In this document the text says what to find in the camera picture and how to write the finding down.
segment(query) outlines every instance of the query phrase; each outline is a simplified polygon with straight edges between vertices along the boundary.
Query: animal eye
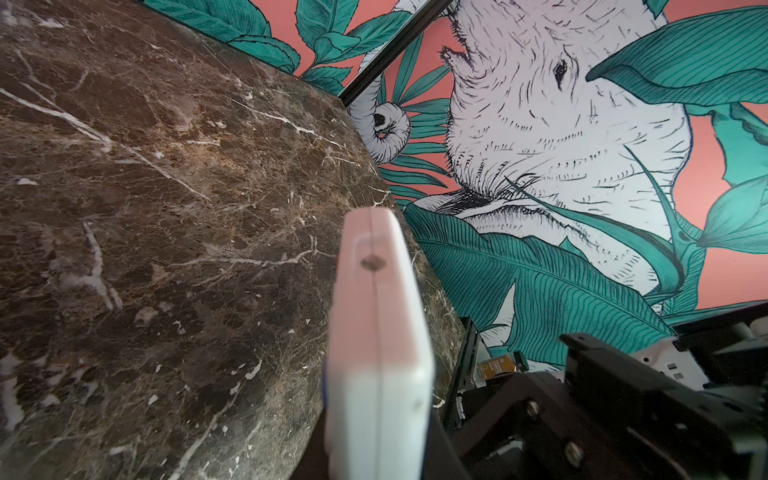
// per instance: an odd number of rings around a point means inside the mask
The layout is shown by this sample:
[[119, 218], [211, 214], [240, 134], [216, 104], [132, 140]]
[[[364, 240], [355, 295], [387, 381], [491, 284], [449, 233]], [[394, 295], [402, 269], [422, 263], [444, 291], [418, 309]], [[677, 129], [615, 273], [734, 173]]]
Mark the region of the animal eye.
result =
[[552, 69], [552, 73], [554, 73], [554, 79], [557, 81], [558, 89], [560, 89], [560, 91], [563, 90], [563, 77], [565, 76], [566, 71], [568, 71], [568, 66], [565, 64], [565, 60], [560, 60], [560, 62]]

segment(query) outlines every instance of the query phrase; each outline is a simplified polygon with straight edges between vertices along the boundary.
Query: animal ear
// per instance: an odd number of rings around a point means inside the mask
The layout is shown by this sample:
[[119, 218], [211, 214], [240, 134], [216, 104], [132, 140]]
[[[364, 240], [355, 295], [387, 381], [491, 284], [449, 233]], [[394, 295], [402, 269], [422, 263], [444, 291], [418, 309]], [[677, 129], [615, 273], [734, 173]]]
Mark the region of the animal ear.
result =
[[440, 58], [451, 68], [454, 78], [461, 78], [466, 80], [473, 77], [475, 69], [472, 68], [472, 64], [469, 63], [467, 54], [460, 51], [453, 51], [448, 47], [444, 47], [440, 52]]

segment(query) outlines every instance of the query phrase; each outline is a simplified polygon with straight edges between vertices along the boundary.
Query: curled elephant trunk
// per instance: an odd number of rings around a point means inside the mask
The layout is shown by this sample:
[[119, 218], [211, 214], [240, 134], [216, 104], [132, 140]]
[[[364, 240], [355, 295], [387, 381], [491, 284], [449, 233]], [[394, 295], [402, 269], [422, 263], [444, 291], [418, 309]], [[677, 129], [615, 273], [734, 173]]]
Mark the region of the curled elephant trunk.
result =
[[376, 104], [381, 81], [381, 77], [373, 81], [349, 106], [349, 115], [376, 165], [394, 160], [411, 136], [411, 121], [403, 109], [389, 102]]

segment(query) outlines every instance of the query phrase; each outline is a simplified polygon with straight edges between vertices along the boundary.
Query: brown marble countertop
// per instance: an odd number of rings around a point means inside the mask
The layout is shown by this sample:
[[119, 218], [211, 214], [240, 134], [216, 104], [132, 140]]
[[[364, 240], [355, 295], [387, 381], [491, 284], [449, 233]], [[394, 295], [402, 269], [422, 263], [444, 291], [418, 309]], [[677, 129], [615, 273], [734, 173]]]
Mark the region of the brown marble countertop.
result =
[[0, 8], [0, 478], [286, 478], [343, 216], [396, 210], [343, 106], [131, 0]]

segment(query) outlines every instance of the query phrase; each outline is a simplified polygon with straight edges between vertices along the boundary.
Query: wall mural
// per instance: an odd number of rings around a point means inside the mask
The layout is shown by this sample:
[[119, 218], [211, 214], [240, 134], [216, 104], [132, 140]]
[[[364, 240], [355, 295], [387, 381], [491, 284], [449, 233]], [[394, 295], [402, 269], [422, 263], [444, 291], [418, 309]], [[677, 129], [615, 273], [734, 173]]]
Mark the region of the wall mural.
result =
[[140, 1], [332, 94], [425, 2], [401, 0], [393, 8], [396, 0]]
[[768, 298], [764, 5], [458, 0], [356, 99], [494, 354], [562, 366], [564, 332], [631, 353]]

